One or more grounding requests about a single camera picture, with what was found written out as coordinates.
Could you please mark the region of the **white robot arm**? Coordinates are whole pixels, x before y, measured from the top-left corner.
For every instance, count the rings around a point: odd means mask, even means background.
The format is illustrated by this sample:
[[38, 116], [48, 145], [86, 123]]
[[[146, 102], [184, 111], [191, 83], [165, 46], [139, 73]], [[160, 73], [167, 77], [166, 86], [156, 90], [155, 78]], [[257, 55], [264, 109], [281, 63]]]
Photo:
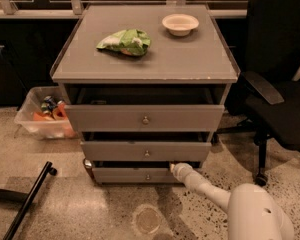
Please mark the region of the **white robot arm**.
[[[252, 64], [240, 74], [252, 88], [245, 99], [259, 123], [262, 142], [273, 137], [284, 148], [300, 152], [300, 61], [296, 56], [275, 66]], [[258, 184], [242, 184], [227, 192], [217, 188], [186, 163], [172, 168], [174, 177], [206, 196], [228, 216], [228, 240], [293, 240], [287, 214]]]

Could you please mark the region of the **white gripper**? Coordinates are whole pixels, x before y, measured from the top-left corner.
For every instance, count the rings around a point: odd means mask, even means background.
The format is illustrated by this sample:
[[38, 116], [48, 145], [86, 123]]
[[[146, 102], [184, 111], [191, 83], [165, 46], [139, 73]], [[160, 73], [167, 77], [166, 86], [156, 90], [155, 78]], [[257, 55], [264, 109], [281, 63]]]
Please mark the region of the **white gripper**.
[[194, 171], [193, 167], [187, 163], [169, 163], [169, 168], [179, 182], [184, 182], [187, 175]]

